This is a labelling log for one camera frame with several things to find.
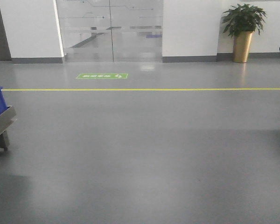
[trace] gold planter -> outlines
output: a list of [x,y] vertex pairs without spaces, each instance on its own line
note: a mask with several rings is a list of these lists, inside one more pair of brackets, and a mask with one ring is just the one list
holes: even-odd
[[233,61],[236,63],[246,63],[248,60],[249,50],[253,31],[244,31],[234,38],[233,44]]

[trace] green floor sign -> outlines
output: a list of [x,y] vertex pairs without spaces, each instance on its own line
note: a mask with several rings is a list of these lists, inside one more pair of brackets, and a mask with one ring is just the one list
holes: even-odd
[[123,79],[127,78],[127,75],[126,73],[85,73],[80,74],[77,79]]

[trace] white wall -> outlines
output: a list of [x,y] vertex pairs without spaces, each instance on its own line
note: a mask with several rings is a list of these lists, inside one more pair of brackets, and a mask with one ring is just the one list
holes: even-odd
[[[280,46],[280,1],[239,1],[222,0],[222,12],[228,10],[230,5],[248,3],[263,8],[267,12],[264,32],[260,36],[255,33],[252,39],[250,52],[265,53],[278,52]],[[231,53],[233,51],[233,39],[228,34],[223,34],[224,24],[221,24],[218,53]]]
[[215,56],[220,0],[164,0],[163,56]]
[[55,0],[0,0],[12,58],[63,57]]

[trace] green leaves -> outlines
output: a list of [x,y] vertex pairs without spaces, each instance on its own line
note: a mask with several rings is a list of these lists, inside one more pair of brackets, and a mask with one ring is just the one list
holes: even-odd
[[242,31],[260,31],[263,30],[262,22],[265,22],[263,17],[266,17],[266,12],[262,8],[256,6],[250,6],[250,4],[240,5],[238,7],[231,6],[233,9],[229,9],[223,13],[228,13],[223,16],[223,23],[227,23],[224,33],[229,30],[228,36],[238,36]]

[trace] gray baseboard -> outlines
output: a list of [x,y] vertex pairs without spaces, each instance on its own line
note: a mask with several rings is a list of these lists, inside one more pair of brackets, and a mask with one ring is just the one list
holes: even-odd
[[43,63],[49,63],[49,64],[61,64],[64,63],[64,57],[24,57],[24,58],[12,58],[12,61],[14,64],[43,64]]
[[216,61],[217,61],[217,56],[163,57],[163,63],[216,62]]
[[[233,53],[220,53],[217,54],[217,61],[232,61]],[[268,52],[268,53],[250,53],[250,59],[257,59],[257,58],[280,58],[279,52]]]

